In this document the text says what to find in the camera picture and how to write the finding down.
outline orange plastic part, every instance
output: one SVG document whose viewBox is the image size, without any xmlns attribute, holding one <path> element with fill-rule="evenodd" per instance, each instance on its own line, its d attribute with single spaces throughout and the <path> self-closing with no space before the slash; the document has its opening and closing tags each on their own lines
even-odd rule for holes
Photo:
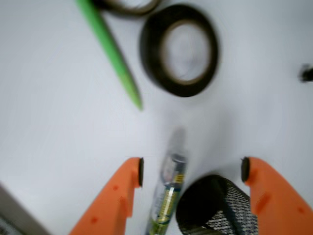
<svg viewBox="0 0 313 235">
<path fill-rule="evenodd" d="M 246 185 L 251 211 L 258 216 L 260 235 L 313 235 L 313 211 L 269 164 L 249 157 Z"/>
<path fill-rule="evenodd" d="M 140 187 L 140 158 L 130 158 L 107 182 L 70 235 L 124 235 Z"/>
</svg>

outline green pen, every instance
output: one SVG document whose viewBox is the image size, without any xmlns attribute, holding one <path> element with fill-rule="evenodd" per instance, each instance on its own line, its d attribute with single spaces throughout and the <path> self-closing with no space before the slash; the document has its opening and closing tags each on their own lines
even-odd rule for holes
<svg viewBox="0 0 313 235">
<path fill-rule="evenodd" d="M 142 103 L 138 89 L 134 83 L 132 75 L 121 55 L 118 46 L 116 45 L 113 36 L 110 34 L 104 19 L 99 14 L 97 8 L 92 3 L 92 0 L 77 0 L 83 10 L 93 32 L 97 36 L 102 49 L 107 54 L 111 61 L 119 79 L 121 80 L 125 90 L 131 97 L 135 105 L 142 110 Z"/>
</svg>

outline metal mesh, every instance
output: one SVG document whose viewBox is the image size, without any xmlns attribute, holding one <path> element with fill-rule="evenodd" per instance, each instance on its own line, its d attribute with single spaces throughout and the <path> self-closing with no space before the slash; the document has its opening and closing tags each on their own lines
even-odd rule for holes
<svg viewBox="0 0 313 235">
<path fill-rule="evenodd" d="M 181 200 L 176 218 L 184 235 L 258 234 L 258 221 L 250 211 L 250 198 L 228 179 L 216 175 L 204 177 L 195 182 Z"/>
</svg>

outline white background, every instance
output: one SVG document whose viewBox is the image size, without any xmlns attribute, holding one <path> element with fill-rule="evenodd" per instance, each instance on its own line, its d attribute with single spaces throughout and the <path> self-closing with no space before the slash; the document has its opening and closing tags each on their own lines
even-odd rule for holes
<svg viewBox="0 0 313 235">
<path fill-rule="evenodd" d="M 221 44 L 214 82 L 190 98 L 161 90 L 144 72 L 145 17 L 106 15 L 138 83 L 140 112 L 74 1 L 1 1 L 0 182 L 52 234 L 69 233 L 132 156 L 144 157 L 145 175 L 126 234 L 140 234 L 178 126 L 190 153 L 186 185 L 217 172 L 248 192 L 240 158 L 253 155 L 313 206 L 313 83 L 297 78 L 313 63 L 313 1 L 189 2 L 208 14 Z M 179 234 L 175 220 L 169 234 Z"/>
</svg>

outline black electrical tape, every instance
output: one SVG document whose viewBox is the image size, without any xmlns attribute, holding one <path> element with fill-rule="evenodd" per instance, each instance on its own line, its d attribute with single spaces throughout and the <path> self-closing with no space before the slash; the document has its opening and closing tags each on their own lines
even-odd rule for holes
<svg viewBox="0 0 313 235">
<path fill-rule="evenodd" d="M 187 84 L 179 83 L 166 72 L 161 57 L 161 45 L 169 29 L 181 21 L 200 27 L 210 45 L 210 62 L 206 70 Z M 170 93 L 189 97 L 200 93 L 211 82 L 217 68 L 219 50 L 216 35 L 208 19 L 195 8 L 178 4 L 155 13 L 147 20 L 141 34 L 140 54 L 146 72 L 155 83 Z"/>
<path fill-rule="evenodd" d="M 118 0 L 93 0 L 97 7 L 114 11 L 124 15 L 144 15 L 157 7 L 161 0 L 150 0 L 141 7 L 130 7 Z"/>
</svg>

